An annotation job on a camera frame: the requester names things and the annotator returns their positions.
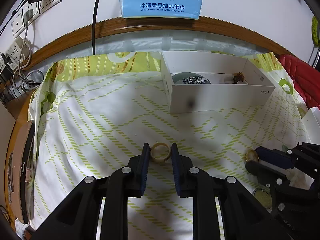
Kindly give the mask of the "green jade bangle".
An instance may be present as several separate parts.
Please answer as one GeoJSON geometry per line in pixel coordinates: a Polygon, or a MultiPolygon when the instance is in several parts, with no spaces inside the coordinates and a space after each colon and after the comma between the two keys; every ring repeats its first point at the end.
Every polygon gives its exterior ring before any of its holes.
{"type": "Polygon", "coordinates": [[[172,80],[176,85],[189,85],[189,84],[207,84],[210,81],[200,74],[191,72],[177,73],[172,76],[172,80]]]}

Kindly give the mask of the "wall socket panel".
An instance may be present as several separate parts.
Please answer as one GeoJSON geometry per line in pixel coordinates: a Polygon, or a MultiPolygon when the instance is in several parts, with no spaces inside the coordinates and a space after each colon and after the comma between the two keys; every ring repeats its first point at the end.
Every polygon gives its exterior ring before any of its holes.
{"type": "Polygon", "coordinates": [[[24,0],[22,5],[18,7],[15,15],[10,19],[13,38],[17,38],[18,35],[20,35],[22,31],[24,31],[26,24],[24,23],[23,18],[26,12],[32,12],[32,17],[28,21],[28,24],[30,25],[41,14],[49,10],[51,7],[59,4],[60,2],[62,2],[62,0],[41,0],[34,3],[29,3],[27,0],[24,0]]]}

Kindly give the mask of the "white power strip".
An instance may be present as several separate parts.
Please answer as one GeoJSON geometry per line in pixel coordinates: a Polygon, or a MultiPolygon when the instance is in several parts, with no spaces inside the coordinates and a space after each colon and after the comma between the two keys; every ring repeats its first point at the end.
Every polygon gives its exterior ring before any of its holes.
{"type": "Polygon", "coordinates": [[[20,36],[17,37],[9,49],[4,52],[5,56],[8,56],[11,59],[11,62],[8,63],[9,67],[12,70],[16,70],[18,68],[18,62],[20,61],[20,68],[25,68],[31,59],[31,47],[29,42],[26,40],[23,45],[23,38],[20,36]]]}

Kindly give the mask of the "white vivo box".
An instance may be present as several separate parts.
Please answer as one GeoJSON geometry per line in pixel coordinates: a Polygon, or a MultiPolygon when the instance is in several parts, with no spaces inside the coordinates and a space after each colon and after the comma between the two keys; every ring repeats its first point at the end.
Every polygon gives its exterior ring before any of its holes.
{"type": "Polygon", "coordinates": [[[275,89],[249,59],[204,51],[162,52],[161,76],[171,114],[262,106],[275,89]],[[174,84],[172,76],[182,72],[200,74],[210,83],[174,84]],[[234,84],[237,72],[245,80],[234,84]]]}

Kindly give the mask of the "wooden bed headboard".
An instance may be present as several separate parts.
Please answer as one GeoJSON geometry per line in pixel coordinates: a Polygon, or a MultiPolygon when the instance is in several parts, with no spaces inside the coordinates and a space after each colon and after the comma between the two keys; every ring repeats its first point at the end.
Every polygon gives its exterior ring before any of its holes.
{"type": "MultiPolygon", "coordinates": [[[[129,18],[121,17],[101,21],[96,24],[96,37],[102,38],[116,34],[130,33],[134,31],[150,30],[189,30],[200,31],[210,34],[218,34],[231,38],[236,38],[259,47],[265,48],[274,54],[282,55],[292,53],[272,41],[252,30],[239,25],[218,20],[215,18],[201,16],[198,20],[188,20],[181,18],[129,18]]],[[[67,33],[56,40],[45,45],[31,56],[29,68],[60,53],[66,49],[88,42],[92,39],[92,26],[87,25],[67,33]]]]}

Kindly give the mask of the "green buddha pendant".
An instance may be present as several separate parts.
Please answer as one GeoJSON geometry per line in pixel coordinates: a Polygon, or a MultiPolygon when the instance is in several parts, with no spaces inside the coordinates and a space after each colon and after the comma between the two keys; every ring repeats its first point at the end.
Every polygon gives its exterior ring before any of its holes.
{"type": "Polygon", "coordinates": [[[255,199],[267,210],[272,207],[272,197],[268,191],[257,188],[253,191],[255,199]]]}

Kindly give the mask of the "white open box right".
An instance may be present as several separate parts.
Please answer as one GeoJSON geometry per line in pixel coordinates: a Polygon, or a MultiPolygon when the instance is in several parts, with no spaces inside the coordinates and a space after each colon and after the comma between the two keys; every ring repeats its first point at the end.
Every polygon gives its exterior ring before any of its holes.
{"type": "Polygon", "coordinates": [[[318,107],[312,107],[308,110],[306,115],[302,118],[306,131],[309,135],[310,141],[313,144],[320,145],[320,111],[318,107]]]}

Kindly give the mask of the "red down jacket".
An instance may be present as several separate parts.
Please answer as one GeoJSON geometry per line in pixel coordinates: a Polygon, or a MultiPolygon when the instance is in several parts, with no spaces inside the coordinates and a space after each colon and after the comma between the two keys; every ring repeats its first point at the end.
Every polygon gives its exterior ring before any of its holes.
{"type": "Polygon", "coordinates": [[[303,98],[308,108],[320,103],[320,73],[306,62],[292,55],[280,55],[279,62],[291,77],[295,90],[303,98]]]}

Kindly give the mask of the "brown carved bead ornament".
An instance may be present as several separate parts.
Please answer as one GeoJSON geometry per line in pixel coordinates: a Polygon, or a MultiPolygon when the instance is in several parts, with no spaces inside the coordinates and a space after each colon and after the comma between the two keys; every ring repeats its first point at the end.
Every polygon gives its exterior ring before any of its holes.
{"type": "Polygon", "coordinates": [[[233,83],[234,84],[237,84],[238,82],[244,82],[244,80],[245,80],[245,77],[242,72],[237,72],[233,76],[233,83]]]}

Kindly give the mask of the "green round wall hook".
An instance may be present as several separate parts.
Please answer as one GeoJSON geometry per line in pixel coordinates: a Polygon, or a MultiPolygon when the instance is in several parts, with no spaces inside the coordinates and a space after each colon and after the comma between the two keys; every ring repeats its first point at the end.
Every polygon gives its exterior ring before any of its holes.
{"type": "Polygon", "coordinates": [[[315,16],[312,17],[311,22],[311,36],[314,46],[319,46],[319,22],[315,16]]]}

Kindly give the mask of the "green patterned bed sheet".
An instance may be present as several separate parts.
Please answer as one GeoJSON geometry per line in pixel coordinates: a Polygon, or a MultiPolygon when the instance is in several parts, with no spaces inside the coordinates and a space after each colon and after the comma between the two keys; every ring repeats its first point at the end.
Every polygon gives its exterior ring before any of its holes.
{"type": "Polygon", "coordinates": [[[171,114],[157,52],[112,53],[55,62],[31,96],[35,125],[30,226],[34,232],[86,176],[110,176],[141,154],[176,144],[211,176],[234,176],[250,193],[245,169],[258,146],[285,150],[309,141],[306,104],[272,53],[248,59],[274,84],[263,106],[171,114]]]}

